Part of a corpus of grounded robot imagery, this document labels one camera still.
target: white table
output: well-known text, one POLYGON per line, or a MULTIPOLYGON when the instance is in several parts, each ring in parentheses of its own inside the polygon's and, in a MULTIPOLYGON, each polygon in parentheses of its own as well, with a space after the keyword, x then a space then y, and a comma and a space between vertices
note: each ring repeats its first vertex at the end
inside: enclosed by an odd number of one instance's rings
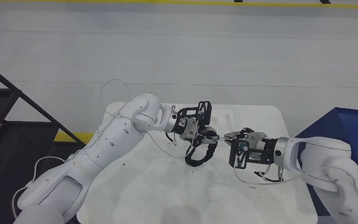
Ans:
MULTIPOLYGON (((108 106, 117 111, 121 102, 108 106)), ((194 104, 176 104, 177 110, 194 104)), ((213 105, 211 124, 219 135, 250 127, 269 137, 288 136, 280 111, 273 106, 213 105)), ((179 137, 178 146, 168 145, 164 133, 151 132, 156 141, 174 155, 184 155, 189 146, 179 137)), ((200 159, 206 146, 193 155, 200 159)), ((301 179, 274 186, 241 183, 228 164, 230 147, 219 142, 211 160, 191 167, 183 159, 171 158, 155 146, 149 136, 126 156, 108 166, 91 185, 77 216, 90 223, 305 223, 317 222, 312 200, 301 179)), ((248 164, 238 170, 248 181, 262 181, 254 171, 266 166, 248 164)), ((272 165, 268 177, 277 178, 272 165)), ((284 178, 294 176, 284 171, 284 178)))

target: yellow floor stripe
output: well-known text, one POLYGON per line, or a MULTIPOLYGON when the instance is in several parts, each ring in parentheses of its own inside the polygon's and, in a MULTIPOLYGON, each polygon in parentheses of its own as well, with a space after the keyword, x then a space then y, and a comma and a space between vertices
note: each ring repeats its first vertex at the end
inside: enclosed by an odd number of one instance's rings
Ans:
MULTIPOLYGON (((93 133, 88 133, 88 132, 74 132, 74 135, 79 138, 82 142, 84 143, 88 143, 92 136, 93 133)), ((55 142, 75 142, 75 140, 73 140, 70 136, 68 136, 66 133, 64 132, 59 132, 57 133, 56 137, 55 137, 55 142)))
POLYGON ((204 4, 212 6, 259 6, 259 7, 321 7, 358 8, 358 4, 320 4, 320 3, 268 3, 268 2, 211 2, 177 0, 0 0, 0 2, 64 2, 64 3, 151 3, 151 4, 204 4))

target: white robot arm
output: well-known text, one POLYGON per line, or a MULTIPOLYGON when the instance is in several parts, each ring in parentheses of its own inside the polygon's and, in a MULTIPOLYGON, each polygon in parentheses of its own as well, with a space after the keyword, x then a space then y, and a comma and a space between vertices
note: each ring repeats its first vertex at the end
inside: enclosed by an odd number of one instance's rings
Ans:
POLYGON ((349 144, 331 138, 267 138, 262 132, 244 128, 225 135, 231 145, 229 163, 245 169, 246 163, 276 164, 279 181, 284 169, 302 175, 314 190, 331 216, 339 224, 358 224, 358 166, 351 160, 349 144), (298 149, 305 143, 297 164, 298 149))
POLYGON ((87 146, 39 176, 17 201, 16 224, 62 224, 81 208, 95 177, 131 151, 147 131, 172 132, 177 113, 150 94, 137 96, 98 128, 87 146))

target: floor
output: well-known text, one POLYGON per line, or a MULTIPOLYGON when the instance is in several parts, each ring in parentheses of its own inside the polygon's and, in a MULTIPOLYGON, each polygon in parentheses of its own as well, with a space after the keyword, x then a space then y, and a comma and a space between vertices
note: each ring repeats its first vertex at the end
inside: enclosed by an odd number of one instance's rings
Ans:
MULTIPOLYGON (((167 103, 273 105, 295 136, 358 109, 358 9, 0 3, 0 73, 73 132, 145 92, 167 103)), ((43 120, 19 102, 8 117, 43 120)))

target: white cable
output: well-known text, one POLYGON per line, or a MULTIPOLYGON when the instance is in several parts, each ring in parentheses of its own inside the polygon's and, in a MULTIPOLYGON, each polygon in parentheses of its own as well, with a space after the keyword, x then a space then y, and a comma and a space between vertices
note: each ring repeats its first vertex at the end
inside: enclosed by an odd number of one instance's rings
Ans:
POLYGON ((12 207, 12 213, 13 213, 13 216, 15 217, 15 219, 17 218, 17 214, 16 214, 16 211, 15 211, 15 197, 16 197, 16 195, 17 195, 20 191, 22 191, 22 190, 24 190, 24 189, 26 189, 26 188, 27 188, 27 186, 25 186, 25 187, 23 187, 23 188, 20 188, 19 190, 17 190, 17 192, 15 192, 15 194, 14 194, 13 197, 12 197, 11 207, 12 207))
POLYGON ((34 181, 35 181, 35 178, 36 178, 36 169, 37 169, 37 165, 38 163, 43 160, 44 158, 57 158, 58 160, 61 160, 62 162, 65 162, 65 160, 63 160, 62 158, 59 158, 59 157, 55 157, 55 156, 45 156, 45 157, 42 157, 40 158, 39 160, 36 161, 35 163, 35 168, 34 168, 34 177, 32 178, 32 180, 30 180, 23 188, 20 188, 19 190, 17 190, 17 192, 15 192, 15 194, 13 195, 12 197, 12 200, 11 200, 11 207, 12 207, 12 213, 13 213, 13 216, 15 217, 15 219, 17 218, 17 214, 16 214, 16 211, 15 211, 15 197, 16 195, 29 187, 30 184, 32 184, 34 181))
POLYGON ((106 110, 105 110, 105 113, 108 114, 108 115, 118 116, 119 112, 120 112, 120 111, 124 108, 124 106, 130 101, 130 89, 129 89, 129 86, 127 85, 127 83, 125 83, 125 82, 122 81, 122 80, 118 80, 118 79, 116 79, 116 78, 111 79, 111 80, 108 80, 108 81, 102 86, 101 94, 100 94, 100 100, 101 100, 101 104, 103 104, 103 101, 102 101, 102 92, 103 92, 103 89, 105 88, 105 86, 106 86, 108 83, 110 83, 111 81, 114 81, 114 80, 120 81, 121 83, 123 83, 123 84, 125 85, 125 87, 127 87, 127 91, 128 91, 128 98, 127 98, 127 100, 126 100, 126 103, 118 110, 117 113, 115 113, 115 115, 109 113, 109 112, 107 111, 107 108, 106 108, 106 110))
POLYGON ((302 176, 304 176, 304 175, 311 174, 311 173, 316 172, 316 171, 318 171, 318 170, 337 169, 337 170, 340 170, 340 171, 344 172, 347 176, 349 176, 350 178, 352 178, 352 180, 353 180, 353 182, 354 182, 354 186, 356 187, 356 180, 354 179, 354 177, 353 177, 349 172, 345 171, 344 169, 341 169, 341 168, 335 167, 335 166, 322 166, 322 167, 319 167, 319 168, 317 168, 317 169, 311 170, 311 171, 309 171, 309 172, 302 173, 302 174, 298 174, 297 176, 295 176, 295 177, 293 177, 293 178, 291 178, 291 179, 287 179, 287 180, 280 181, 280 182, 274 182, 274 183, 252 183, 252 182, 247 182, 247 181, 245 181, 245 180, 242 180, 242 179, 238 176, 238 174, 237 174, 237 172, 236 172, 235 167, 237 166, 237 164, 236 164, 236 163, 237 163, 237 158, 238 158, 238 156, 236 156, 235 162, 234 162, 234 173, 235 173, 235 176, 237 177, 237 179, 239 179, 239 181, 241 181, 241 182, 243 182, 243 183, 245 183, 245 184, 251 184, 251 185, 276 185, 276 184, 283 184, 283 183, 287 183, 287 182, 293 181, 293 180, 295 180, 295 179, 298 179, 298 178, 300 178, 300 177, 302 177, 302 176))
MULTIPOLYGON (((152 141, 154 142, 154 144, 156 144, 156 146, 162 150, 165 154, 173 157, 173 158, 185 158, 190 152, 191 150, 188 151, 188 153, 186 153, 184 156, 173 156, 172 154, 170 154, 169 152, 165 151, 162 147, 159 146, 159 144, 156 142, 156 140, 154 140, 153 136, 146 130, 144 130, 141 126, 139 126, 143 132, 146 132, 149 134, 150 138, 152 139, 152 141)), ((192 141, 191 141, 191 144, 190 144, 190 148, 192 147, 192 145, 194 144, 194 139, 195 139, 195 133, 197 132, 197 129, 198 129, 198 126, 196 126, 195 128, 195 131, 194 131, 194 134, 192 135, 192 141)))
MULTIPOLYGON (((108 114, 109 116, 111 116, 112 118, 111 118, 111 120, 106 124, 106 126, 105 126, 102 130, 100 130, 100 132, 104 132, 105 129, 108 127, 108 125, 110 125, 115 118, 121 117, 121 116, 120 116, 120 112, 122 111, 122 109, 124 108, 124 106, 130 101, 130 89, 129 89, 129 86, 127 85, 127 83, 125 83, 125 82, 122 81, 122 80, 118 80, 118 79, 114 78, 114 79, 108 80, 108 81, 102 86, 101 93, 100 93, 100 101, 101 101, 101 104, 103 104, 103 101, 102 101, 103 89, 105 88, 105 86, 106 86, 108 83, 110 83, 111 81, 114 81, 114 80, 120 81, 121 83, 123 83, 123 84, 125 85, 125 87, 127 88, 127 91, 128 91, 128 98, 127 98, 127 101, 125 102, 125 104, 124 104, 117 112, 114 112, 113 114, 109 113, 109 112, 107 111, 107 108, 105 109, 105 113, 108 114)), ((94 145, 98 142, 98 139, 100 138, 100 136, 101 136, 101 135, 98 135, 97 138, 95 139, 95 141, 94 141, 91 145, 86 145, 84 148, 81 148, 80 150, 77 150, 74 154, 70 155, 65 162, 67 162, 68 160, 73 159, 79 152, 81 152, 81 151, 83 151, 83 150, 86 150, 86 149, 88 149, 88 148, 94 146, 94 145)))

